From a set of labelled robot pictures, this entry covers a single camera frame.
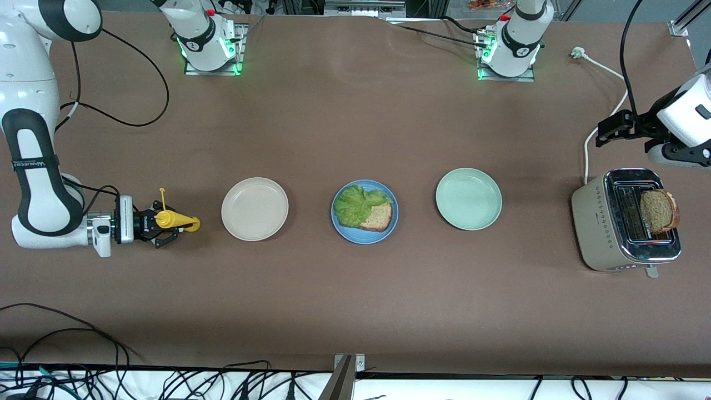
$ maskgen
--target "lettuce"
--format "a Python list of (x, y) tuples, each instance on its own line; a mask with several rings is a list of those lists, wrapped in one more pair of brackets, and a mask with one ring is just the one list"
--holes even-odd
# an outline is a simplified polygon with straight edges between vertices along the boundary
[(392, 203), (382, 190), (365, 191), (362, 186), (345, 188), (333, 202), (333, 210), (343, 226), (355, 228), (370, 216), (371, 207)]

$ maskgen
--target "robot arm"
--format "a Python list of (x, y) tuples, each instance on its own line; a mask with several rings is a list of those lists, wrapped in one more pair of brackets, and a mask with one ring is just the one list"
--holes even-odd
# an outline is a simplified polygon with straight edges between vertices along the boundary
[(59, 170), (59, 93), (49, 49), (57, 38), (93, 39), (101, 25), (95, 0), (0, 0), (0, 127), (22, 192), (12, 220), (21, 247), (93, 245), (108, 257), (112, 239), (126, 244), (135, 237), (158, 248), (200, 226), (160, 201), (134, 212), (131, 196), (117, 196), (113, 212), (88, 213), (80, 182)]
[(22, 198), (13, 226), (60, 237), (82, 224), (83, 199), (66, 186), (54, 150), (59, 114), (52, 40), (86, 41), (101, 29), (90, 0), (9, 0), (0, 6), (0, 126)]
[(197, 70), (213, 71), (235, 58), (235, 23), (209, 13), (199, 0), (150, 0), (176, 32), (183, 56)]
[(595, 145), (639, 137), (651, 139), (645, 152), (652, 162), (711, 167), (711, 63), (637, 119), (622, 110), (601, 121)]
[(516, 77), (535, 62), (540, 40), (553, 20), (554, 9), (548, 0), (519, 0), (507, 21), (487, 27), (495, 42), (481, 59), (495, 73)]

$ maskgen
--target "bread slice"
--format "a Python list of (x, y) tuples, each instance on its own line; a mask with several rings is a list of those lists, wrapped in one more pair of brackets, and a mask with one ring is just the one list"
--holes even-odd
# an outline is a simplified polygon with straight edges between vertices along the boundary
[(640, 210), (652, 233), (663, 233), (679, 226), (679, 207), (669, 191), (643, 191)]
[(370, 207), (370, 216), (358, 227), (366, 231), (383, 232), (390, 226), (392, 219), (392, 205), (385, 203), (381, 206)]

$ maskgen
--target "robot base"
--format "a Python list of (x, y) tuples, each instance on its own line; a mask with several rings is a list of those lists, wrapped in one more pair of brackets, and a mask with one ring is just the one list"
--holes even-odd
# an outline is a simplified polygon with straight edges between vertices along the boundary
[(234, 25), (234, 43), (226, 44), (226, 48), (230, 52), (234, 52), (235, 57), (229, 60), (222, 68), (212, 71), (203, 71), (193, 67), (186, 59), (185, 75), (207, 75), (207, 76), (237, 76), (242, 75), (242, 63), (245, 60), (245, 50), (247, 47), (247, 32), (249, 25), (246, 23), (235, 23)]
[[(472, 34), (474, 37), (474, 43), (486, 43), (486, 36), (479, 35), (477, 33)], [(477, 74), (479, 75), (479, 80), (498, 80), (501, 82), (534, 82), (535, 76), (533, 75), (533, 66), (529, 66), (526, 72), (519, 76), (503, 76), (495, 73), (489, 65), (482, 61), (484, 52), (488, 51), (488, 48), (476, 48), (476, 65)]]

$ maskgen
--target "metal frame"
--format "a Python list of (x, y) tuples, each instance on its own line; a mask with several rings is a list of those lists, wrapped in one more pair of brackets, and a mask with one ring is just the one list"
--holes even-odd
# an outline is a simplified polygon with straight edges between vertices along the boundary
[(558, 21), (564, 21), (568, 22), (570, 19), (573, 17), (573, 14), (578, 10), (578, 7), (580, 7), (580, 4), (582, 4), (583, 0), (572, 0), (570, 2), (570, 5), (568, 6), (567, 9), (565, 9), (565, 12), (562, 13)]
[(337, 354), (336, 370), (328, 379), (319, 400), (352, 400), (353, 386), (356, 384), (356, 372), (365, 368), (363, 354)]
[(669, 22), (669, 33), (671, 36), (689, 36), (687, 28), (708, 9), (711, 8), (711, 0), (694, 0), (688, 9), (684, 10), (675, 20)]

